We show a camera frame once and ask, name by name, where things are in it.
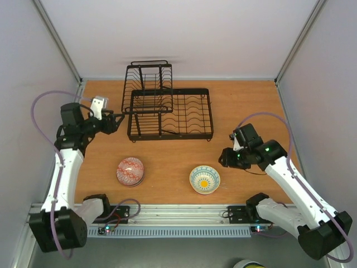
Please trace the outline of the black wire dish rack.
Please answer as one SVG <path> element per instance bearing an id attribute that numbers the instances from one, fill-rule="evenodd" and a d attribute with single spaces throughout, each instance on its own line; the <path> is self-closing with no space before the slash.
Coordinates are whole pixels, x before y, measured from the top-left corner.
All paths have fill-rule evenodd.
<path id="1" fill-rule="evenodd" d="M 207 88 L 175 88 L 167 60 L 133 61 L 126 67 L 122 113 L 130 141 L 206 140 L 214 134 Z"/>

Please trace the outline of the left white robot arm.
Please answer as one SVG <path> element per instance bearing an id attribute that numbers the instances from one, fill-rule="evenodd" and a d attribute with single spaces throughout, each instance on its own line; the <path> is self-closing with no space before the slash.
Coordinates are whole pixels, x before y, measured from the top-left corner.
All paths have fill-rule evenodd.
<path id="1" fill-rule="evenodd" d="M 84 118 L 80 103 L 64 104 L 62 124 L 56 133 L 55 168 L 47 197 L 38 213 L 30 215 L 29 226 L 42 252 L 73 250 L 87 242 L 88 228 L 95 221 L 107 222 L 114 213 L 105 194 L 84 198 L 75 207 L 75 188 L 86 148 L 97 133 L 111 134 L 124 119 L 107 109 L 107 99 L 96 97 Z"/>

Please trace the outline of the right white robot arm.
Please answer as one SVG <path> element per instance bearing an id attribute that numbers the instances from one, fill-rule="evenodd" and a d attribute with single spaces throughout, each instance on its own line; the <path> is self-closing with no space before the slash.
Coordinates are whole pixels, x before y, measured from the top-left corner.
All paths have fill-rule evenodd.
<path id="1" fill-rule="evenodd" d="M 338 212 L 310 186 L 287 151 L 275 140 L 264 142 L 252 124 L 236 128 L 230 135 L 232 148 L 225 148 L 219 163 L 226 168 L 246 170 L 257 165 L 290 198 L 296 210 L 275 202 L 264 193 L 246 201 L 245 211 L 252 223 L 275 223 L 297 238 L 303 251 L 320 260 L 347 241 L 353 219 Z"/>

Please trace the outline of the blue yellow sun bowl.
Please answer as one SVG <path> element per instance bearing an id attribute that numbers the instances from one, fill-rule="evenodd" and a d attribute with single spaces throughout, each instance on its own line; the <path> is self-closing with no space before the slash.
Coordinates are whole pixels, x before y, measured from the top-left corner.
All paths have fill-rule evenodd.
<path id="1" fill-rule="evenodd" d="M 198 194 L 209 195 L 218 189 L 221 179 L 216 169 L 211 166 L 200 165 L 191 171 L 189 182 Z"/>

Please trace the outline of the red diamond pattern bowl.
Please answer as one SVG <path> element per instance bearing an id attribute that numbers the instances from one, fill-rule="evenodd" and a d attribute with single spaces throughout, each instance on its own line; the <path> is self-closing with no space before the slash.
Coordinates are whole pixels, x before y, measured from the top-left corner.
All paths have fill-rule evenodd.
<path id="1" fill-rule="evenodd" d="M 144 179 L 144 165 L 140 159 L 128 157 L 118 164 L 116 176 L 124 186 L 137 186 Z"/>

